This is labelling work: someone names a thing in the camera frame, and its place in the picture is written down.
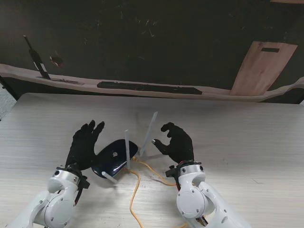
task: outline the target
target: black slot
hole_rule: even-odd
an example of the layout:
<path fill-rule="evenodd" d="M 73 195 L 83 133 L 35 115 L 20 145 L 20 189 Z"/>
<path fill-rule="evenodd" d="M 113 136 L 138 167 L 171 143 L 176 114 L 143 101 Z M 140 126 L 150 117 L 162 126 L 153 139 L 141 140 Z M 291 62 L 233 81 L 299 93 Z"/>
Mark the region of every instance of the black slot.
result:
<path fill-rule="evenodd" d="M 264 48 L 262 48 L 262 50 L 261 51 L 266 51 L 266 52 L 276 52 L 276 53 L 278 53 L 279 52 L 279 48 L 269 48 L 269 47 L 264 47 Z"/>

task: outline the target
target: floor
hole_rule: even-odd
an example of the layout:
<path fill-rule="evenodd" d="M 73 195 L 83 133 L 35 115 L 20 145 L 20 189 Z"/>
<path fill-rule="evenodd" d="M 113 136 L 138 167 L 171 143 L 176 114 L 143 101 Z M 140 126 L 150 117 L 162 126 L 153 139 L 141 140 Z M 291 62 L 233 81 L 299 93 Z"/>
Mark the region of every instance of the floor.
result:
<path fill-rule="evenodd" d="M 0 120 L 11 110 L 16 100 L 0 84 Z"/>

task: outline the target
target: dark wall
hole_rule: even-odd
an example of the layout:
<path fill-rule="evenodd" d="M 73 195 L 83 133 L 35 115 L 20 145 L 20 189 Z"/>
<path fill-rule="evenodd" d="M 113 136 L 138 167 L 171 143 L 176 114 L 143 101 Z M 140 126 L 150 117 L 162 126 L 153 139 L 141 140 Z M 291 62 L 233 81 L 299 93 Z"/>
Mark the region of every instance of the dark wall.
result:
<path fill-rule="evenodd" d="M 50 74 L 231 89 L 252 41 L 299 45 L 275 89 L 303 76 L 303 28 L 269 0 L 2 0 L 0 63 L 35 70 L 27 35 Z"/>

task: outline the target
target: white antenna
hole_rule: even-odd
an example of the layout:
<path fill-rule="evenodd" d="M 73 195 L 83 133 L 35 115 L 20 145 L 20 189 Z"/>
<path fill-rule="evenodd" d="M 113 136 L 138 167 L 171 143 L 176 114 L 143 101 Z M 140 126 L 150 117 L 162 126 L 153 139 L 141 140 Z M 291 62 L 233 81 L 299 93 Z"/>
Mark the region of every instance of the white antenna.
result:
<path fill-rule="evenodd" d="M 108 180 L 112 181 L 114 184 L 117 184 L 118 181 L 115 180 L 113 177 L 111 177 L 109 174 L 107 174 L 106 172 L 102 172 L 101 173 L 104 177 L 106 177 Z"/>
<path fill-rule="evenodd" d="M 143 151 L 144 151 L 144 149 L 145 149 L 145 147 L 146 147 L 148 138 L 149 138 L 150 133 L 151 133 L 152 125 L 153 125 L 153 123 L 155 122 L 157 113 L 158 113 L 158 112 L 155 112 L 155 113 L 153 114 L 153 117 L 152 117 L 152 119 L 151 119 L 150 126 L 149 126 L 148 131 L 147 131 L 147 134 L 146 134 L 146 137 L 145 137 L 145 139 L 144 139 L 144 141 L 143 141 L 142 148 L 141 148 L 141 150 L 139 151 L 139 156 L 142 156 L 142 155 L 143 155 Z"/>
<path fill-rule="evenodd" d="M 127 155 L 127 169 L 130 169 L 130 148 L 129 148 L 129 134 L 128 130 L 124 131 L 124 140 L 125 140 L 125 152 Z"/>

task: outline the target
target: dark blue router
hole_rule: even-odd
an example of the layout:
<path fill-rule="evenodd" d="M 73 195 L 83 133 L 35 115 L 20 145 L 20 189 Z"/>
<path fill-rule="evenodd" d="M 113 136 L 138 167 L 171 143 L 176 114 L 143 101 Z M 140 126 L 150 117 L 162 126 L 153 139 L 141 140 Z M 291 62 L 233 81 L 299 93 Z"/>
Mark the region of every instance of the dark blue router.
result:
<path fill-rule="evenodd" d="M 130 159 L 137 153 L 138 146 L 129 141 Z M 106 178 L 102 172 L 114 177 L 127 164 L 125 140 L 119 139 L 100 151 L 92 163 L 92 170 L 98 176 Z"/>

